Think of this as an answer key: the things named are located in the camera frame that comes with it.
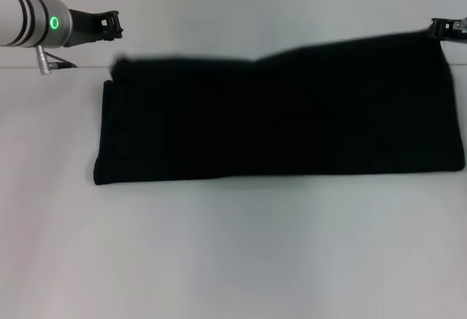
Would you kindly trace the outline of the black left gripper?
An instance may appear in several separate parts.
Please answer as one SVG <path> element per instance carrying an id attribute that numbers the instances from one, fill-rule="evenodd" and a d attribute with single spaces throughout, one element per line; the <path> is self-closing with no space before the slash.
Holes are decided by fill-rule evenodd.
<path id="1" fill-rule="evenodd" d="M 72 17 L 72 32 L 66 47 L 99 42 L 112 41 L 123 37 L 119 12 L 88 13 L 79 10 L 70 10 Z"/>

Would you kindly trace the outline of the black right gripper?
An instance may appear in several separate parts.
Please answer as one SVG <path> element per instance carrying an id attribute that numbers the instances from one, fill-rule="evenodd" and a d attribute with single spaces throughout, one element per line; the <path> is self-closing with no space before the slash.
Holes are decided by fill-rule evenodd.
<path id="1" fill-rule="evenodd" d="M 429 39 L 438 41 L 457 42 L 465 44 L 467 41 L 467 18 L 460 20 L 433 18 L 427 30 Z"/>

